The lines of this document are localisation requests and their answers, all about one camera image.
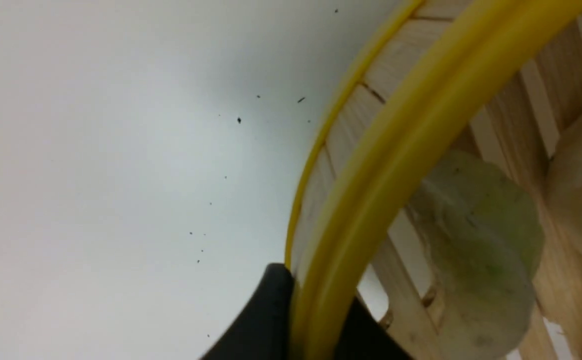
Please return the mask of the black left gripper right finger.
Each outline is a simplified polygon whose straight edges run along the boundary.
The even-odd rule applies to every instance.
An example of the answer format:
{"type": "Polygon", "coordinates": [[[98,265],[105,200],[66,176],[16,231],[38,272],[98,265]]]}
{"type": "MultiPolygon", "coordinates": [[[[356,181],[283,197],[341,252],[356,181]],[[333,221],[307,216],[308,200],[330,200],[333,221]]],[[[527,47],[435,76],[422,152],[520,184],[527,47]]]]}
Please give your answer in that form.
{"type": "Polygon", "coordinates": [[[336,360],[410,360],[355,297],[335,350],[336,360]]]}

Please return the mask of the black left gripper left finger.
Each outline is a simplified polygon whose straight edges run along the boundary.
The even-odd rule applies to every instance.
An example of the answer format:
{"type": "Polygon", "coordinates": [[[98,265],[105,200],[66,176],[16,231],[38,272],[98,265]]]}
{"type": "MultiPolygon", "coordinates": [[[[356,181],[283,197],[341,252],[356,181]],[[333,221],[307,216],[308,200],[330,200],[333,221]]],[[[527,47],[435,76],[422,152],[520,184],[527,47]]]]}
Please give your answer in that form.
{"type": "Polygon", "coordinates": [[[267,265],[241,313],[204,360],[286,360],[294,280],[280,263],[267,265]]]}

